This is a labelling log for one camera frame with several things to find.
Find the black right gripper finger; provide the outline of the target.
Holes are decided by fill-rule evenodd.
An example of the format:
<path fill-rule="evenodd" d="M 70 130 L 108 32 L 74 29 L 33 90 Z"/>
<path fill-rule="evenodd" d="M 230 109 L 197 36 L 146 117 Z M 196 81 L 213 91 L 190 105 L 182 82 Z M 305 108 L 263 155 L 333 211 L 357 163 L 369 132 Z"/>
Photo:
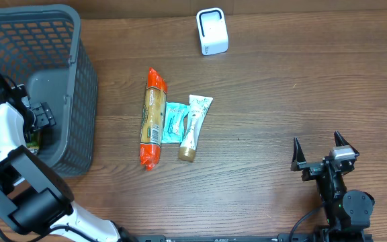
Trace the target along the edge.
<path fill-rule="evenodd" d="M 294 138 L 293 144 L 294 144 L 294 152 L 293 152 L 293 157 L 291 162 L 291 170 L 300 171 L 303 168 L 303 166 L 306 164 L 306 159 L 305 159 L 304 153 L 302 152 L 302 148 L 300 146 L 300 143 L 297 137 Z"/>
<path fill-rule="evenodd" d="M 343 138 L 341 133 L 336 130 L 334 131 L 334 139 L 335 139 L 335 144 L 337 147 L 342 147 L 342 146 L 349 146 L 350 144 Z"/>

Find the green jasmine tea pouch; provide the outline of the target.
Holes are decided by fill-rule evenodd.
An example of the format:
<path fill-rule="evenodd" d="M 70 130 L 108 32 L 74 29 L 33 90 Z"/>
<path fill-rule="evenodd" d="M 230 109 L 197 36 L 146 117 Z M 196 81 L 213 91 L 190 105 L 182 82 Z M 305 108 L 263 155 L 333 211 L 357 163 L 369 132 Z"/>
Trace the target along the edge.
<path fill-rule="evenodd" d="M 41 141 L 42 141 L 42 132 L 41 131 L 31 133 L 29 135 L 29 140 L 26 143 L 27 148 L 38 151 L 40 149 Z"/>

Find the orange spaghetti pasta packet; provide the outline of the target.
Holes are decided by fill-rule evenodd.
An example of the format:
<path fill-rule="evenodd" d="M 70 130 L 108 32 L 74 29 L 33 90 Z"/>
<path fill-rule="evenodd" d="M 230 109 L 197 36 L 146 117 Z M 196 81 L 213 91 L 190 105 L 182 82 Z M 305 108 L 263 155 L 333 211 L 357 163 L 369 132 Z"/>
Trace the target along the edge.
<path fill-rule="evenodd" d="M 153 68 L 149 69 L 142 109 L 140 164 L 152 170 L 161 154 L 167 101 L 167 84 Z"/>

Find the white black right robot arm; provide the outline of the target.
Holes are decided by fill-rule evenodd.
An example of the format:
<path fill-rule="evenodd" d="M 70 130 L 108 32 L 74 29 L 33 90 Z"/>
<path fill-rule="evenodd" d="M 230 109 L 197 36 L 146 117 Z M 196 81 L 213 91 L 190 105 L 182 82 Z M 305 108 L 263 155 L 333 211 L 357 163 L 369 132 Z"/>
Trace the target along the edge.
<path fill-rule="evenodd" d="M 327 224 L 317 226 L 305 241 L 371 241 L 364 230 L 370 227 L 375 200 L 360 190 L 348 190 L 343 176 L 354 170 L 359 151 L 350 145 L 340 132 L 334 132 L 335 147 L 321 161 L 309 163 L 298 139 L 294 138 L 292 171 L 301 171 L 304 182 L 314 180 L 322 204 L 304 215 L 292 227 L 288 240 L 293 241 L 298 226 L 319 210 L 324 210 Z"/>

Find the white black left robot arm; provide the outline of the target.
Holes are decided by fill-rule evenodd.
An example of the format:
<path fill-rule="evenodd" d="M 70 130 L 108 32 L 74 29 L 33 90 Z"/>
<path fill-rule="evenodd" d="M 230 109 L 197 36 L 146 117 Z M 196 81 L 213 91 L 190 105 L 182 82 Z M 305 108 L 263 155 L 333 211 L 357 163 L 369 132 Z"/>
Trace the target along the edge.
<path fill-rule="evenodd" d="M 79 206 L 67 183 L 28 148 L 31 134 L 53 126 L 45 103 L 31 105 L 24 85 L 0 74 L 0 220 L 37 240 L 135 241 L 123 227 Z M 8 236 L 0 228 L 0 238 Z"/>

